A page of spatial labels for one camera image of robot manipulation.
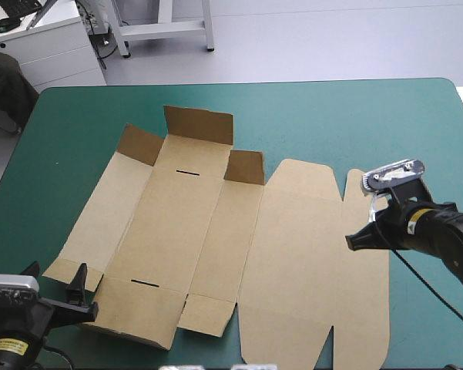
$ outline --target unfolded cardboard box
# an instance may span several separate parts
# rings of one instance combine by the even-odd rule
[[[285,160],[265,185],[262,153],[232,149],[230,114],[164,113],[164,140],[126,127],[45,276],[68,282],[86,262],[100,305],[89,326],[165,349],[177,327],[221,336],[240,296],[246,361],[313,368],[333,325],[334,366],[379,368],[388,256],[344,241],[366,222],[360,171],[344,202],[314,163]]]

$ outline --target dark trousers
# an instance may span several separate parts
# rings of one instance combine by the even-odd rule
[[[22,75],[17,61],[0,53],[0,110],[24,128],[36,100],[38,93]]]

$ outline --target gray floor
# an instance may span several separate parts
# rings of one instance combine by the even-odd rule
[[[154,2],[119,0],[150,22]],[[212,0],[216,51],[203,38],[132,42],[106,60],[111,85],[445,77],[463,86],[463,0]],[[175,0],[176,19],[200,0]],[[16,138],[0,133],[0,176]]]

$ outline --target white cabinet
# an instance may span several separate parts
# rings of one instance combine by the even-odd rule
[[[26,31],[32,16],[25,17],[18,28],[0,33],[0,52],[18,60],[38,91],[106,84],[73,0],[58,0],[36,27]],[[0,19],[4,17],[0,8]]]

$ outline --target yellow label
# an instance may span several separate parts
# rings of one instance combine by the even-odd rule
[[[28,349],[28,344],[24,341],[19,341],[12,338],[0,339],[0,351],[14,352],[18,355],[23,356],[25,351]]]
[[[413,215],[411,216],[411,219],[408,222],[408,234],[414,235],[414,231],[416,230],[416,223],[421,218],[421,216],[423,216],[430,210],[433,210],[433,209],[421,208],[420,210],[417,210],[416,212],[413,213]]]

